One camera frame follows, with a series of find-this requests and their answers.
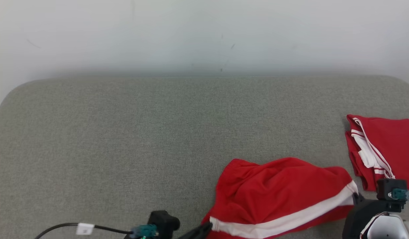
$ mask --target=red fabric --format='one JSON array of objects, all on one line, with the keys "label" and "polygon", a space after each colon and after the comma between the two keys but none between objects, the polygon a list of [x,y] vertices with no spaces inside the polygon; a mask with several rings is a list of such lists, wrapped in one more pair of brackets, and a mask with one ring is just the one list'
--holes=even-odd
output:
[{"label": "red fabric", "polygon": [[[353,118],[358,118],[362,127]],[[409,189],[409,119],[365,118],[359,115],[347,115],[347,119],[351,130],[365,131],[366,138],[380,151],[395,178],[407,180]],[[350,131],[346,132],[346,139],[355,174],[362,178],[365,190],[375,191],[376,181],[384,176],[374,174],[373,168],[364,166],[358,154],[361,149]]]},{"label": "red fabric", "polygon": [[[272,221],[337,195],[351,181],[341,167],[319,168],[297,158],[279,159],[264,165],[233,159],[218,180],[215,205],[203,222],[209,221],[210,216],[241,224]],[[352,207],[337,207],[277,236],[345,218]],[[240,239],[215,231],[209,238]]]}]

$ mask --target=white wall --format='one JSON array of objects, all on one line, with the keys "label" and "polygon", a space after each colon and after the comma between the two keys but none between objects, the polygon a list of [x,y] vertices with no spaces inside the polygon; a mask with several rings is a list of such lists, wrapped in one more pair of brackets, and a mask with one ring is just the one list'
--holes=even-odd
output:
[{"label": "white wall", "polygon": [[0,0],[0,103],[67,74],[306,73],[409,82],[409,0]]}]

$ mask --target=folded red shorts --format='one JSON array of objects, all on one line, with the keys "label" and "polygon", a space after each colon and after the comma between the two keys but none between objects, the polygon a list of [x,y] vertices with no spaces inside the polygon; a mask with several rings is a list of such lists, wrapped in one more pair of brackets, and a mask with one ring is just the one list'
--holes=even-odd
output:
[{"label": "folded red shorts", "polygon": [[358,188],[341,167],[319,168],[297,158],[264,165],[232,160],[203,219],[208,238],[264,239],[345,218]]},{"label": "folded red shorts", "polygon": [[407,180],[409,189],[409,119],[347,115],[349,156],[365,190],[375,191],[383,178]]}]

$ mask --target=gray couch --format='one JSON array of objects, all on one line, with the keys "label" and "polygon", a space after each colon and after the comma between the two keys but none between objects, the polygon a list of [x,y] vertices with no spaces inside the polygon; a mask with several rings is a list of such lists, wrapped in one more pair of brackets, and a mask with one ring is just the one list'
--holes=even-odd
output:
[{"label": "gray couch", "polygon": [[[234,158],[338,165],[362,189],[344,137],[347,114],[409,118],[409,85],[384,76],[27,83],[0,107],[0,239],[33,239],[64,222],[128,230],[158,209],[180,219],[180,236],[212,207]],[[402,216],[409,219],[409,203]],[[281,238],[341,238],[343,223]],[[74,234],[61,228],[44,238],[123,238]]]}]

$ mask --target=black cable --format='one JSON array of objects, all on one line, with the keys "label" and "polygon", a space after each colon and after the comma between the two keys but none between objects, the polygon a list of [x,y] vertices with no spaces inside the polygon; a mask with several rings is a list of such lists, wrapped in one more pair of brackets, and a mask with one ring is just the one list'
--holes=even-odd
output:
[{"label": "black cable", "polygon": [[[69,223],[58,224],[58,225],[55,225],[54,227],[50,227],[47,230],[44,230],[39,235],[37,235],[35,237],[35,239],[41,238],[43,235],[45,235],[46,233],[48,233],[48,232],[50,232],[50,231],[52,231],[54,229],[57,229],[57,228],[60,228],[60,227],[74,227],[74,226],[77,226],[77,225],[78,225],[77,222],[69,222]],[[98,229],[101,229],[101,230],[108,230],[108,231],[112,231],[112,232],[116,232],[116,233],[120,233],[120,234],[132,234],[132,231],[117,230],[117,229],[114,229],[114,228],[111,228],[111,227],[103,227],[103,226],[99,226],[99,225],[94,225],[94,228],[98,228]]]}]

